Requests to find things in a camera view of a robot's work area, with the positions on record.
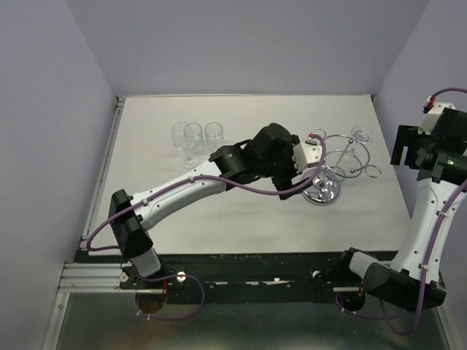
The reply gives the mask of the chrome wine glass rack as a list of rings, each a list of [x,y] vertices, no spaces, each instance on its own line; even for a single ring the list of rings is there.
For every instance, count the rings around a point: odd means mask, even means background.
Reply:
[[[322,128],[316,128],[317,134],[321,135],[330,144],[326,152],[326,161],[318,174],[313,178],[310,186],[301,193],[303,199],[315,206],[330,206],[337,202],[341,194],[341,186],[344,181],[357,179],[366,175],[376,179],[382,175],[380,167],[371,163],[361,168],[350,168],[344,164],[344,148],[347,146],[350,134],[328,134]]]

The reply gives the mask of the short clear wine glass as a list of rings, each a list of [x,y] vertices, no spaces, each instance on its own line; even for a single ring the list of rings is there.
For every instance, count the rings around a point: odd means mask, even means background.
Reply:
[[[188,123],[184,129],[188,150],[194,154],[201,154],[204,150],[203,128],[195,122]]]

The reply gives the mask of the tall wine glass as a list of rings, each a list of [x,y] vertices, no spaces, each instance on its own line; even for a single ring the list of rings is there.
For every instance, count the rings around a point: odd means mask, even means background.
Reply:
[[[174,146],[183,152],[182,162],[185,168],[195,168],[198,165],[198,158],[190,152],[190,143],[185,135],[187,122],[177,122],[171,128],[171,138]]]

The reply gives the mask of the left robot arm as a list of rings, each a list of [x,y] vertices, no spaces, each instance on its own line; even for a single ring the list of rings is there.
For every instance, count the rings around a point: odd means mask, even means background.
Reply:
[[[297,135],[271,123],[253,139],[219,147],[195,169],[160,187],[133,195],[114,192],[108,215],[111,229],[122,256],[136,268],[137,280],[146,288],[161,282],[161,261],[148,232],[174,212],[235,184],[262,178],[272,180],[280,199],[292,196],[292,180],[298,176],[293,149],[299,143]]]

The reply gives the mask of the ribbed wine glass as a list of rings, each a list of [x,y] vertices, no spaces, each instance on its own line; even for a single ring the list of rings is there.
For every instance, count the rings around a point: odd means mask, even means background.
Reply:
[[[207,148],[210,152],[216,151],[223,145],[223,126],[218,122],[210,122],[204,128]]]

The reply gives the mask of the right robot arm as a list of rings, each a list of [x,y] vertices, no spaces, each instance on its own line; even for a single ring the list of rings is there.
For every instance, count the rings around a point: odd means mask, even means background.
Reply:
[[[341,284],[361,279],[364,293],[411,312],[445,300],[438,287],[441,255],[466,199],[466,113],[449,103],[425,112],[421,125],[398,127],[390,160],[418,172],[416,204],[401,248],[389,265],[350,248],[335,270]]]

